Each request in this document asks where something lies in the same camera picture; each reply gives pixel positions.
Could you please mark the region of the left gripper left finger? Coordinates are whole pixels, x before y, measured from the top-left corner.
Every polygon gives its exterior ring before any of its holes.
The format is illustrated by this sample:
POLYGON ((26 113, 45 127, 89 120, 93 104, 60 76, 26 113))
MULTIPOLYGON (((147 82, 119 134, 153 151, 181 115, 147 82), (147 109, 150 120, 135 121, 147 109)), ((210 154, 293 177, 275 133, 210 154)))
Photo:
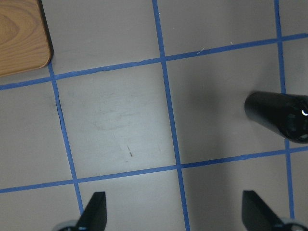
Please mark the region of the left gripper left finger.
POLYGON ((76 223, 77 231, 104 231, 106 228, 106 194, 95 192, 76 223))

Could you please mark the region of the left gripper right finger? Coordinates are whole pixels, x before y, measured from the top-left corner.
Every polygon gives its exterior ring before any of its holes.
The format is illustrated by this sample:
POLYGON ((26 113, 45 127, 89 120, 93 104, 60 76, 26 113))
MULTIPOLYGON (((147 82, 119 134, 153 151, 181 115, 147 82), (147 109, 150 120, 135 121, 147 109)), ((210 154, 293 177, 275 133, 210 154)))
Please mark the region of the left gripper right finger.
POLYGON ((247 231, 276 231, 281 219, 255 191, 245 190, 242 194, 242 222, 247 231))

